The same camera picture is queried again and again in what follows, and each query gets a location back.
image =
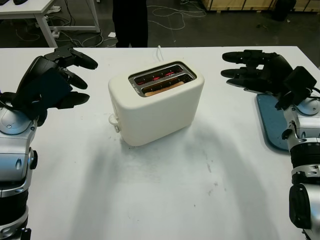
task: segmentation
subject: toaster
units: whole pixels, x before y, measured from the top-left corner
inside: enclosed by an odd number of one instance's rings
[[[192,123],[204,83],[182,60],[121,74],[108,83],[114,111],[109,122],[129,145],[150,143]]]

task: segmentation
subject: gray floor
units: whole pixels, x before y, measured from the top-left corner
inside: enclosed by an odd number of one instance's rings
[[[68,0],[71,14],[76,19],[77,25],[92,25],[93,18],[85,0]],[[62,6],[62,11],[57,16],[69,18],[63,0],[58,0],[56,5]],[[180,10],[198,11],[190,4],[180,5],[180,0],[147,0],[147,5],[166,6]],[[109,32],[114,31],[112,22],[112,0],[101,0],[96,3],[99,24],[103,36],[108,37]],[[148,18],[159,22],[169,28],[183,26],[182,17],[174,14],[169,17],[157,17],[152,14],[154,7],[148,9]],[[163,9],[157,12],[160,15],[168,15],[171,11]],[[185,28],[170,30],[153,22],[149,22],[149,47],[216,47],[216,46],[298,46],[317,66],[320,66],[320,15],[311,12],[292,12],[283,22],[271,19],[269,12],[223,12],[221,14],[208,12],[205,17],[184,16]],[[54,20],[55,25],[63,24],[60,20]],[[16,32],[26,39],[32,40],[36,36],[26,32],[27,22],[30,24],[27,31],[39,34],[36,41],[20,40]],[[32,25],[30,20],[23,19],[4,20],[0,24],[1,48],[25,48],[47,47],[47,43],[41,31]],[[68,32],[68,34],[81,41],[94,36],[94,33]],[[99,38],[87,41],[86,46],[95,45]],[[100,47],[114,44],[115,40],[105,41]],[[61,46],[67,42],[58,42]]]

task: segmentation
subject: black pants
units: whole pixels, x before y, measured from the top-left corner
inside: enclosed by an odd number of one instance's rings
[[[146,0],[113,0],[113,22],[117,48],[148,47],[148,14]]]

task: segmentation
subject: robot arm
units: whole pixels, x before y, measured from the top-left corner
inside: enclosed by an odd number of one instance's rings
[[[262,50],[228,52],[227,62],[245,64],[240,69],[223,70],[227,83],[245,91],[274,96],[275,107],[283,110],[288,123],[282,133],[287,140],[293,165],[289,193],[289,216],[303,229],[308,240],[320,239],[320,97],[317,81],[302,66],[294,70],[277,53]]]
[[[28,188],[38,154],[30,144],[47,109],[73,108],[89,95],[72,91],[87,84],[67,69],[76,65],[95,69],[98,64],[71,46],[37,57],[24,74],[16,93],[0,93],[0,240],[30,239]]]

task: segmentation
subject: power strip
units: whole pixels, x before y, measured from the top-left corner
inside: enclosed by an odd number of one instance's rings
[[[53,32],[52,32],[52,36],[55,38],[55,39],[58,39],[59,37],[60,37],[60,31],[58,31],[58,30],[54,30]]]

